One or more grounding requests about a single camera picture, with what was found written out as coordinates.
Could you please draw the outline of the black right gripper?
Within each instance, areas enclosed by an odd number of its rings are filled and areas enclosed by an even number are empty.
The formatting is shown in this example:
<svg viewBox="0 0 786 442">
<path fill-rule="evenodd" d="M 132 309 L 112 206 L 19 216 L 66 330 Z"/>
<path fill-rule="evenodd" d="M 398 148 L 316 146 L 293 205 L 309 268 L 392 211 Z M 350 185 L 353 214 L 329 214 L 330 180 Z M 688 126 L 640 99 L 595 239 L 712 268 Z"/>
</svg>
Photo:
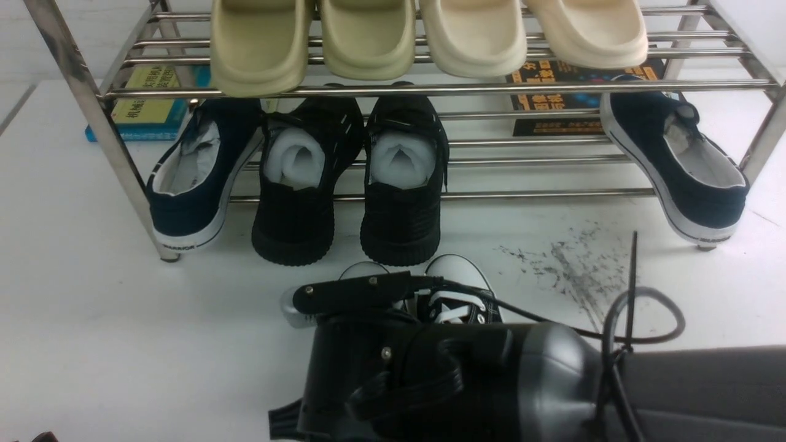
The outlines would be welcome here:
<svg viewBox="0 0 786 442">
<path fill-rule="evenodd" d="M 270 440 L 520 441 L 522 349 L 502 324 L 335 314 L 316 327 L 302 400 L 268 411 Z"/>
</svg>

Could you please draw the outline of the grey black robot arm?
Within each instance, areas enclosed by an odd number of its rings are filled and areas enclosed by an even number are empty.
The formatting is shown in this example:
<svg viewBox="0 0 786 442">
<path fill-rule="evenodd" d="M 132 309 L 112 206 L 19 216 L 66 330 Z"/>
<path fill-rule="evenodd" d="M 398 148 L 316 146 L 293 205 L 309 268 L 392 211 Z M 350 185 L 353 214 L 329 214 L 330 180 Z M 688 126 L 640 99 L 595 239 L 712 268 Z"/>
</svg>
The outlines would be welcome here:
<svg viewBox="0 0 786 442">
<path fill-rule="evenodd" d="M 783 441 L 784 349 L 635 352 L 621 384 L 646 441 Z M 629 441 L 601 353 L 558 324 L 320 322 L 303 397 L 272 440 Z"/>
</svg>

